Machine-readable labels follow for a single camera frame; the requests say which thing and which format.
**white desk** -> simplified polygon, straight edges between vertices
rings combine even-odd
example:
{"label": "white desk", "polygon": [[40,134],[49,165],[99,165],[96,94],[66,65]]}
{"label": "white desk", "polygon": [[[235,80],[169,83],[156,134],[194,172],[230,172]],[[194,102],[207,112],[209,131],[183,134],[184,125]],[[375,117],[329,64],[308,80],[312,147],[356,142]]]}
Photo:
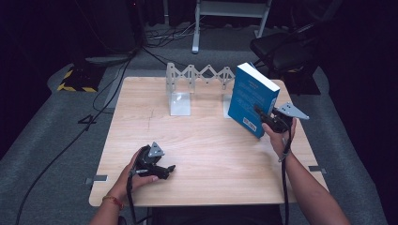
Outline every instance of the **white desk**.
{"label": "white desk", "polygon": [[196,10],[195,10],[195,32],[193,35],[192,53],[199,53],[199,37],[200,37],[199,23],[201,15],[262,18],[260,23],[260,28],[258,31],[255,32],[255,37],[260,38],[263,35],[271,3],[272,0],[268,0],[266,4],[209,2],[209,1],[197,0]]}

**metal bracket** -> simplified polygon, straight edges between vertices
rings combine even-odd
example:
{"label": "metal bracket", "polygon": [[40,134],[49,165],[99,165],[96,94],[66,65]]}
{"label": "metal bracket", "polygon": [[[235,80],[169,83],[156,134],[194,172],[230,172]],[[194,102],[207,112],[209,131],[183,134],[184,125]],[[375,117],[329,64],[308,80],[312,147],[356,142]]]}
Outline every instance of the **metal bracket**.
{"label": "metal bracket", "polygon": [[153,142],[152,146],[150,147],[148,156],[150,158],[161,157],[164,156],[164,152],[163,150],[161,150],[157,143]]}
{"label": "metal bracket", "polygon": [[310,172],[321,172],[322,174],[327,174],[325,168],[321,168],[320,166],[309,166]]}
{"label": "metal bracket", "polygon": [[284,103],[284,105],[278,107],[277,111],[290,117],[297,117],[299,119],[305,120],[310,119],[310,116],[304,114],[304,112],[300,111],[290,102],[286,102]]}
{"label": "metal bracket", "polygon": [[95,175],[93,178],[85,178],[84,184],[85,185],[93,185],[94,182],[105,182],[108,180],[108,175]]}

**wristband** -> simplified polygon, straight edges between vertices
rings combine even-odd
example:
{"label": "wristband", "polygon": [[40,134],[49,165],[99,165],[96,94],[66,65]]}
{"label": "wristband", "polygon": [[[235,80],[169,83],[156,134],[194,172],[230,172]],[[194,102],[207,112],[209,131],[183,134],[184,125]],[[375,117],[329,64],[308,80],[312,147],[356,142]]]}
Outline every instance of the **wristband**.
{"label": "wristband", "polygon": [[112,202],[113,202],[114,204],[117,204],[117,205],[119,206],[119,209],[120,209],[120,210],[122,210],[122,209],[124,208],[124,204],[123,204],[119,199],[115,198],[114,196],[105,195],[105,196],[102,198],[103,201],[106,200],[106,199],[112,200]]}

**desk leg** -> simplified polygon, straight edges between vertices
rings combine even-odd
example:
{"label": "desk leg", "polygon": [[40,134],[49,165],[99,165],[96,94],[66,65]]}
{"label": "desk leg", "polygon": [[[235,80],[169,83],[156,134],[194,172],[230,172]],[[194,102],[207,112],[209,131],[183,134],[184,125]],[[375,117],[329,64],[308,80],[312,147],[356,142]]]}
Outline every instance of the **desk leg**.
{"label": "desk leg", "polygon": [[195,10],[195,33],[193,34],[192,53],[199,53],[199,35],[200,35],[200,0],[196,1]]}
{"label": "desk leg", "polygon": [[272,0],[268,0],[267,1],[267,6],[266,6],[266,10],[264,11],[263,18],[261,19],[260,30],[254,31],[254,34],[255,34],[256,38],[260,38],[260,37],[263,36],[264,27],[266,26],[269,10],[271,9],[271,4],[272,4]]}

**wooden table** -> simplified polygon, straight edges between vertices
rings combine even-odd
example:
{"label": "wooden table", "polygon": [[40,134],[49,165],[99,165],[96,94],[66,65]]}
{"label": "wooden table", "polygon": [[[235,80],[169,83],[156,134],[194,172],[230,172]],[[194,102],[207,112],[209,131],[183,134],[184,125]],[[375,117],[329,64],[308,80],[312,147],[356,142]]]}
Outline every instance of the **wooden table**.
{"label": "wooden table", "polygon": [[[283,82],[274,82],[281,87],[276,106],[290,101]],[[136,206],[283,203],[281,163],[267,134],[256,139],[223,116],[222,95],[232,94],[232,83],[222,90],[218,81],[198,80],[190,116],[170,115],[165,86],[165,78],[128,77],[123,82],[97,171],[108,180],[94,182],[91,205],[100,205],[131,156],[153,142],[165,152],[158,165],[176,169],[167,180],[133,193]],[[299,121],[292,149],[307,169],[317,165]],[[327,187],[321,172],[312,175]]]}

